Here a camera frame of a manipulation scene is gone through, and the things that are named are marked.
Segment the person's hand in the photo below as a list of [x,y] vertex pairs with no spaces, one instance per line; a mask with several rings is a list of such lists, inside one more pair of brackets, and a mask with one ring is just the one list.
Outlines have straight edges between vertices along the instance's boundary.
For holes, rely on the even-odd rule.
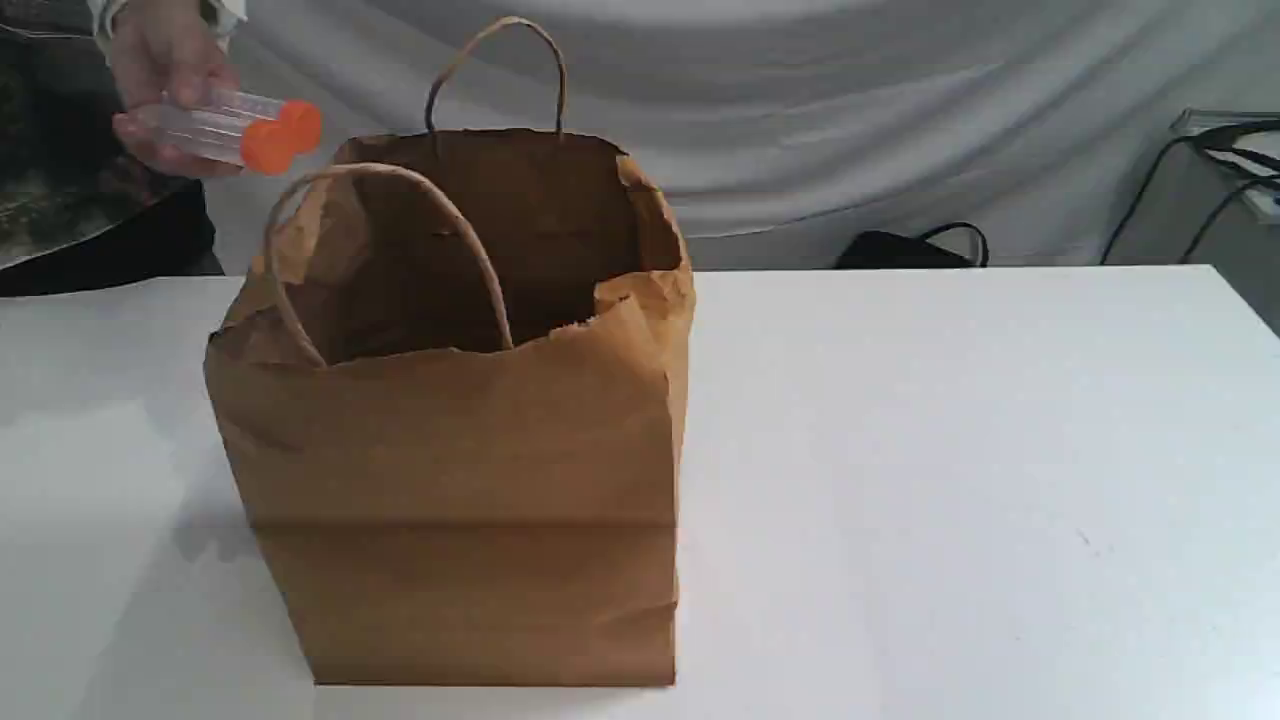
[[164,99],[196,108],[212,87],[238,90],[236,72],[209,24],[209,4],[128,1],[111,27],[106,59],[125,109],[111,123],[123,146],[165,176],[204,179],[239,174],[239,167],[156,141],[133,114]]

